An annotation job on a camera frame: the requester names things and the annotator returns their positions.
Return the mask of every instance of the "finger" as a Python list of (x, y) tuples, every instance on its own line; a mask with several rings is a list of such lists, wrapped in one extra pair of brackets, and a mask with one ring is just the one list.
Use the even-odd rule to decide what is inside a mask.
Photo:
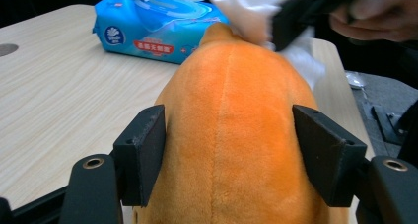
[(334, 18), (342, 23), (347, 23), (347, 5), (341, 5), (336, 10), (334, 10), (331, 14)]
[(394, 31), (388, 31), (384, 36), (384, 39), (394, 42), (404, 42), (407, 40), (416, 40), (418, 38), (417, 31), (415, 28), (402, 28)]
[(352, 27), (346, 25), (333, 16), (329, 18), (329, 23), (331, 28), (336, 32), (347, 36), (349, 38), (354, 38), (358, 40), (376, 40), (384, 38), (384, 34), (387, 34), (387, 31), (380, 31), (380, 30), (369, 30), (369, 29), (362, 29), (357, 27)]
[(351, 15), (356, 19), (368, 19), (380, 15), (405, 0), (355, 0), (350, 7)]
[(396, 30), (404, 28), (407, 19), (396, 12), (386, 12), (382, 15), (366, 20), (358, 20), (351, 24), (351, 27), (369, 30)]

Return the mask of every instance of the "metal ring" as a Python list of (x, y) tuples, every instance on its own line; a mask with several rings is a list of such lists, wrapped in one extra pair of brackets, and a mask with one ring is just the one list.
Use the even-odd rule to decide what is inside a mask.
[(84, 169), (94, 169), (101, 166), (105, 162), (103, 158), (91, 158), (85, 163), (83, 163)]
[(384, 163), (385, 166), (387, 166), (387, 167), (389, 167), (389, 168), (391, 168), (393, 170), (396, 170), (398, 172), (406, 172), (406, 171), (408, 171), (408, 167), (407, 166), (405, 166), (402, 163), (400, 163), (398, 161), (395, 161), (395, 160), (386, 159), (386, 160), (383, 161), (383, 163)]

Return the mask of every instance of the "black object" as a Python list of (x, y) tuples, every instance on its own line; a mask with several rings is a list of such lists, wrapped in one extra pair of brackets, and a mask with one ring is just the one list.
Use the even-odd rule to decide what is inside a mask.
[(383, 140), (392, 144), (402, 145), (408, 129), (408, 126), (403, 126), (401, 123), (402, 116), (394, 112), (387, 112), (380, 105), (374, 105), (372, 112), (381, 129)]
[(399, 124), (407, 134), (397, 158), (418, 168), (418, 101), (403, 114)]
[[(414, 166), (390, 157), (369, 162), (364, 158), (366, 145), (321, 112), (294, 106), (293, 113), (307, 174), (329, 206), (348, 207), (356, 195), (360, 224), (416, 223)], [(93, 155), (75, 164), (68, 187), (14, 211), (0, 199), (0, 223), (122, 223), (121, 199), (148, 203), (161, 167), (161, 136), (165, 137), (164, 107), (141, 111), (116, 140), (110, 156)], [(147, 167), (152, 172), (144, 171)]]
[(166, 123), (163, 106), (141, 111), (113, 144), (115, 163), (124, 171), (125, 206), (147, 206), (163, 160)]
[[(331, 13), (353, 0), (289, 0), (272, 19), (273, 43), (276, 50), (285, 49), (307, 27), (315, 26), (319, 17)], [(354, 19), (349, 16), (348, 22)]]
[(293, 107), (308, 177), (328, 206), (349, 207), (367, 145), (316, 110)]

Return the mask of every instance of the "plush toy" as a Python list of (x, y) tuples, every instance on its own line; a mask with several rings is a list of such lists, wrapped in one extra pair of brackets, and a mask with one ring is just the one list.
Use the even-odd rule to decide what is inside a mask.
[(306, 175), (292, 105), (316, 103), (281, 55), (212, 25), (156, 104), (166, 107), (163, 164), (134, 222), (347, 222)]

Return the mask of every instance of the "hand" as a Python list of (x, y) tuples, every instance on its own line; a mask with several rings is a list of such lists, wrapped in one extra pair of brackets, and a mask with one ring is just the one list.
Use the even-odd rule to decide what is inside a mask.
[[(352, 24), (347, 12), (356, 19)], [(333, 12), (329, 21), (335, 31), (354, 39), (418, 39), (418, 0), (355, 0)]]

